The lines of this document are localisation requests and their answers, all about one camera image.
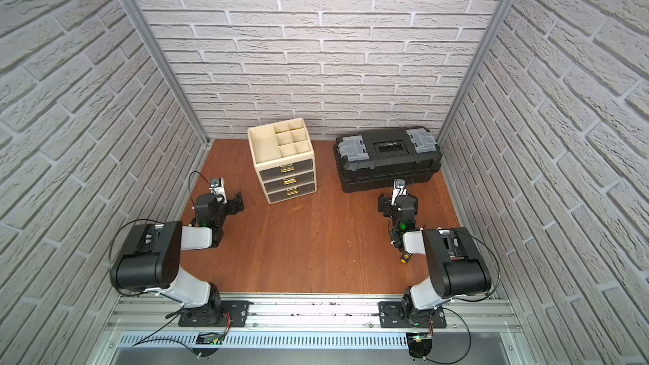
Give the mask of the beige drawer organizer cabinet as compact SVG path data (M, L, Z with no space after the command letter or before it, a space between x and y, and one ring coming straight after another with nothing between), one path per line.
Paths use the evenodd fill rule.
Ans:
M314 148L302 118L249 128L248 143L269 204L317 191Z

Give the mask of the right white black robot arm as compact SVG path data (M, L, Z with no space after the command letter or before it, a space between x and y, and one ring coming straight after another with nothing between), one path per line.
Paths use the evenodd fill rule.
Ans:
M416 226L418 200L405 189L378 197L378 212L390 219L390 243L406 264L414 255L426 258L429 275L404 292L400 302L381 302L385 328L446 326L442 307L454 298L489 297L494 279L478 241L466 228L424 229Z

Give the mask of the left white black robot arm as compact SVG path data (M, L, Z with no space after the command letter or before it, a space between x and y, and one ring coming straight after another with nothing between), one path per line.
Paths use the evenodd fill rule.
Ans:
M180 327L242 327L248 316L247 301L221 299L218 288L181 266L182 251L217 248L228 216L244 210L243 196L202 194L195 202L194 224L182 221L132 226L110 270L120 292L155 293L180 305L173 315Z

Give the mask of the black plastic toolbox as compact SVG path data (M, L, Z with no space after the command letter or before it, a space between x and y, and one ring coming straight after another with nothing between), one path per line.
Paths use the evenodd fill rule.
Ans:
M345 193L388 188L396 179L425 183L439 172L443 157L434 135L424 127L340 135L333 150Z

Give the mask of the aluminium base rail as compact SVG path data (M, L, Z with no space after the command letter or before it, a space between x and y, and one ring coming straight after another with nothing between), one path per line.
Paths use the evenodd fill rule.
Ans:
M179 325L177 304L164 297L123 297L101 335L118 348L405 349L409 341L439 342L446 334L492 333L515 347L522 332L505 300L454 300L431 320L399 316L397 295L227 293L228 317L213 326Z

